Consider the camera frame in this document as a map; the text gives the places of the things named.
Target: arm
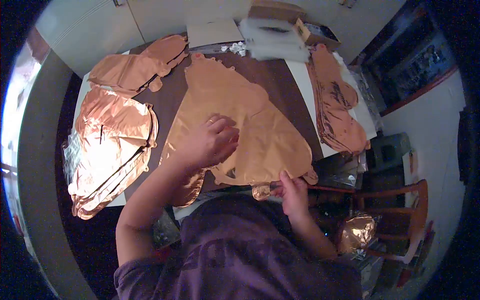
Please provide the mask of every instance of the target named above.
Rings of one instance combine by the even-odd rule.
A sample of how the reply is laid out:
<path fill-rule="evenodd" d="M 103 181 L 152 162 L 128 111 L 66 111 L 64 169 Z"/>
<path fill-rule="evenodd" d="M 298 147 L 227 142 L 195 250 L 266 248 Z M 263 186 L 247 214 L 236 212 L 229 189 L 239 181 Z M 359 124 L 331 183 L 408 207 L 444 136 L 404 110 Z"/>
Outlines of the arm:
<path fill-rule="evenodd" d="M 152 225 L 163 206 L 185 180 L 201 168 L 217 165 L 237 148 L 239 130 L 225 116 L 214 115 L 193 131 L 177 151 L 165 160 L 133 193 L 123 208 L 116 228 L 119 265 L 152 257 Z"/>
<path fill-rule="evenodd" d="M 308 211 L 307 183 L 300 178 L 290 179 L 282 171 L 279 184 L 272 195 L 283 198 L 283 212 L 288 216 L 293 232 L 312 255 L 321 259 L 336 259 L 335 246 L 318 228 Z"/>

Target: purple t-shirt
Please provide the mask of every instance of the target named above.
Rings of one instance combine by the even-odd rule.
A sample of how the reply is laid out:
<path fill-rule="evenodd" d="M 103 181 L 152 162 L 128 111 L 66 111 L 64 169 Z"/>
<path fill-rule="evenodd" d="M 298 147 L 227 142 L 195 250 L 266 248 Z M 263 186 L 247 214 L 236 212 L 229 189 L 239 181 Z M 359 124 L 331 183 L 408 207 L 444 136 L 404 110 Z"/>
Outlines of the purple t-shirt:
<path fill-rule="evenodd" d="M 184 219 L 182 248 L 166 264 L 148 258 L 117 269 L 120 299 L 361 299 L 357 270 L 309 259 L 286 218 L 265 206 L 236 196 L 204 203 Z"/>

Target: person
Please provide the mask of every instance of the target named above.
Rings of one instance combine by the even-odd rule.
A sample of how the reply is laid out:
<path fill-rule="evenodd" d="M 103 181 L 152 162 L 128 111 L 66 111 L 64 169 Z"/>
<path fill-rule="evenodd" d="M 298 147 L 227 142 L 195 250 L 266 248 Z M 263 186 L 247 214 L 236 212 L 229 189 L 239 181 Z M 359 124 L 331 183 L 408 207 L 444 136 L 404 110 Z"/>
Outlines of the person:
<path fill-rule="evenodd" d="M 181 224 L 181 248 L 156 257 L 152 225 L 182 182 L 237 148 L 235 122 L 212 116 L 131 196 L 116 228 L 120 299 L 360 299 L 360 274 L 339 262 L 308 211 L 307 185 L 281 172 L 275 209 L 228 194 L 203 203 Z"/>

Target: white cabinet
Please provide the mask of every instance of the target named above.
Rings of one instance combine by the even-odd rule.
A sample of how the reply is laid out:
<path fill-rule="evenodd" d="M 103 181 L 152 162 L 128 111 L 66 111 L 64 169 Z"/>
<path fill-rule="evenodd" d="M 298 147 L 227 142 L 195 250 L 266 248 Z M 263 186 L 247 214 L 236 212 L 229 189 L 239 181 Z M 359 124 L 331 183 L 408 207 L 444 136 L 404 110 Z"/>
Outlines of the white cabinet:
<path fill-rule="evenodd" d="M 350 63 L 391 20 L 406 0 L 358 0 L 353 8 L 336 0 L 289 0 L 316 22 L 329 26 Z M 186 31 L 187 24 L 240 20 L 251 0 L 53 0 L 36 27 L 60 58 L 83 77 L 110 53 L 122 53 L 165 35 Z"/>
<path fill-rule="evenodd" d="M 107 54 L 144 43 L 127 5 L 112 0 L 53 0 L 36 27 L 55 53 L 80 77 Z"/>

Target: person's right hand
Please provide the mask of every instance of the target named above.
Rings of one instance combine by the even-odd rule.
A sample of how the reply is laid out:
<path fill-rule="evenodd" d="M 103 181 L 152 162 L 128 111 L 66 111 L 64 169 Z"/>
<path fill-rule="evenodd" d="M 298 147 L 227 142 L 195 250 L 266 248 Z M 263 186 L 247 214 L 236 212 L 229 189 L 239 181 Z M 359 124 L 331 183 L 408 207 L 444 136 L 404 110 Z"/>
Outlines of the person's right hand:
<path fill-rule="evenodd" d="M 214 114 L 192 130 L 178 146 L 175 155 L 192 169 L 207 168 L 225 161 L 237 149 L 239 129 L 227 116 Z"/>
<path fill-rule="evenodd" d="M 270 192 L 274 197 L 283 198 L 283 213 L 291 223 L 310 217 L 308 212 L 307 183 L 301 178 L 291 179 L 286 171 L 280 172 L 280 186 Z"/>

